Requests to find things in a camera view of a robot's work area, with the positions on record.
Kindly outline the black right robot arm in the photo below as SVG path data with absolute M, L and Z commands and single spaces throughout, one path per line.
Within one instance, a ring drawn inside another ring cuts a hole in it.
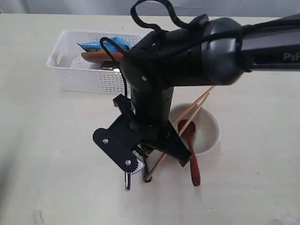
M 120 70 L 131 96 L 113 103 L 121 115 L 111 125 L 119 139 L 117 163 L 136 168 L 132 150 L 145 145 L 185 165 L 191 153 L 169 121 L 175 87 L 228 86 L 252 71 L 298 71 L 300 16 L 253 25 L 227 17 L 194 19 L 178 30 L 151 31 L 125 53 Z

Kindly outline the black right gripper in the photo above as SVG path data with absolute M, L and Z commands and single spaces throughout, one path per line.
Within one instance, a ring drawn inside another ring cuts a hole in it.
M 131 97 L 120 94 L 113 99 L 121 115 L 112 124 L 112 133 L 128 147 L 139 144 L 165 153 L 185 166 L 192 154 L 169 121 L 174 88 L 141 92 Z

